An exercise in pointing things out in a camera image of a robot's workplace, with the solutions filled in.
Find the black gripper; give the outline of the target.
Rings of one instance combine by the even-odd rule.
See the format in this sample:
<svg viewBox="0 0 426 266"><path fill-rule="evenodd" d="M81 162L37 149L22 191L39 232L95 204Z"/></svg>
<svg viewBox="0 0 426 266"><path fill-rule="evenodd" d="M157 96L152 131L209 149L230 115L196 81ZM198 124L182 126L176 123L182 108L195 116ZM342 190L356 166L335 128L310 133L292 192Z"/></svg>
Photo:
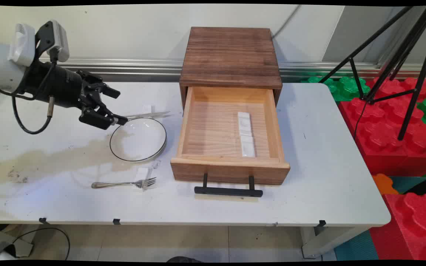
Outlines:
<svg viewBox="0 0 426 266"><path fill-rule="evenodd" d="M40 89L39 86L50 67L50 62L34 61L27 69L27 75L22 79L16 92L18 94L36 94L36 100L47 103L49 97L54 96L55 105L78 109L81 109L81 102L87 98L89 93L97 92L111 98L118 98L121 94L120 91L108 86L97 74L89 71L75 73L61 66L55 66L46 79L45 85ZM99 107L96 111L92 107L82 108L82 113L78 118L81 123L106 130L110 126L116 124L123 126L128 122L128 118L112 113L102 101L95 100L95 103Z"/></svg>

